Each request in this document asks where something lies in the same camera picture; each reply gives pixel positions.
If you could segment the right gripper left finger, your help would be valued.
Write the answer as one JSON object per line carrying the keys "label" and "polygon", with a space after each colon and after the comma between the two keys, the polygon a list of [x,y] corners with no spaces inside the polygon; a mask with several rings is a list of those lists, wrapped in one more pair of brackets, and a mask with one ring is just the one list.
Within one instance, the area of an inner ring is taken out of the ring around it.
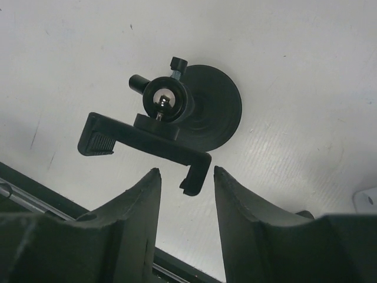
{"label": "right gripper left finger", "polygon": [[41,213],[1,214],[2,282],[151,282],[161,175],[75,221]]}

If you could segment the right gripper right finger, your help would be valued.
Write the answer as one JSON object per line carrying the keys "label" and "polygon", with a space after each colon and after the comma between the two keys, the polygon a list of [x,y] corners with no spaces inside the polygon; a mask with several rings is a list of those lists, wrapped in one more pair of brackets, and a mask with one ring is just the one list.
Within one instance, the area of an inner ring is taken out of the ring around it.
{"label": "right gripper right finger", "polygon": [[227,282],[375,282],[376,216],[290,213],[222,167],[214,190]]}

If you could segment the white folding phone stand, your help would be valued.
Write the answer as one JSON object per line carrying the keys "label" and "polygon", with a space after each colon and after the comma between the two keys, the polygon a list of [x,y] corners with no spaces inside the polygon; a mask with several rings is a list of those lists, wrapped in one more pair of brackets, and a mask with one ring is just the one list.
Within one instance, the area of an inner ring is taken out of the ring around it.
{"label": "white folding phone stand", "polygon": [[356,192],[353,196],[353,204],[358,214],[373,214],[377,213],[377,188],[361,190]]}

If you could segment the black round-base clamp stand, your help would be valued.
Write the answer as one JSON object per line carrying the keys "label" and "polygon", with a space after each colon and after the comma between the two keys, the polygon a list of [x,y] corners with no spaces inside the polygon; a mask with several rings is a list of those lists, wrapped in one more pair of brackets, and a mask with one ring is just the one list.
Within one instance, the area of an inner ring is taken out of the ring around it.
{"label": "black round-base clamp stand", "polygon": [[187,196],[201,192],[211,163],[210,152],[235,134],[242,117],[242,98],[233,80],[209,65],[189,65],[173,57],[171,75],[129,79],[142,96],[144,114],[126,124],[99,113],[88,115],[78,151],[104,156],[122,143],[144,153],[188,167],[180,187]]}

